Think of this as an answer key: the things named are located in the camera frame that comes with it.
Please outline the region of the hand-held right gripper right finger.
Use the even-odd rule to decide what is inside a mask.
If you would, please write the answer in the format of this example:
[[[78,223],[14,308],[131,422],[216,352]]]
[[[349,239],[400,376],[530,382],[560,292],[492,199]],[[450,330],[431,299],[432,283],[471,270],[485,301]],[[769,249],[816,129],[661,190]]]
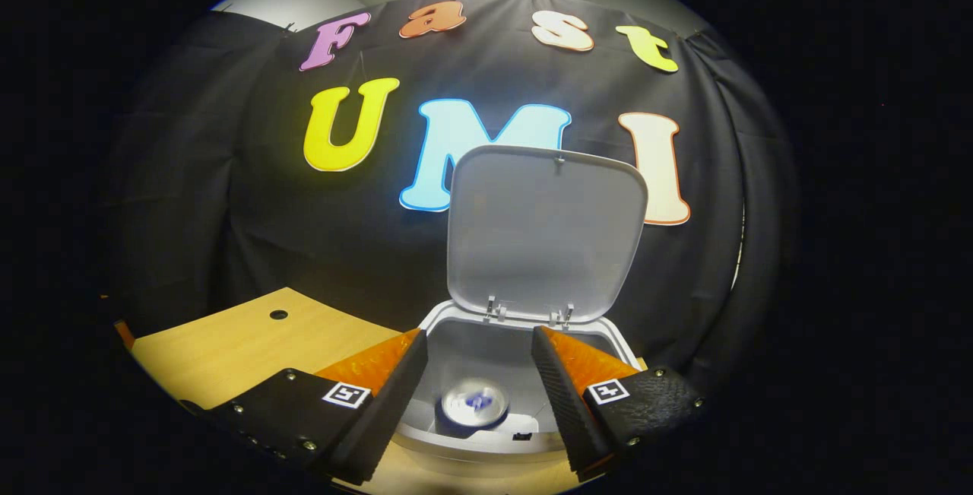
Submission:
[[[635,459],[705,411],[705,396],[676,370],[640,370],[549,326],[533,328],[531,356],[581,482]]]

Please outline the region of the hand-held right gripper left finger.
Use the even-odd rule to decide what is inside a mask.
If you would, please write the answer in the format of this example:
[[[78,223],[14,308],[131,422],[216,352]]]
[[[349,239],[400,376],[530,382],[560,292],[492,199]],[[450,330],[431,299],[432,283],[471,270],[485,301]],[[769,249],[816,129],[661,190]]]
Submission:
[[[428,361],[422,328],[305,373],[283,368],[195,417],[290,468],[361,485],[371,480]]]

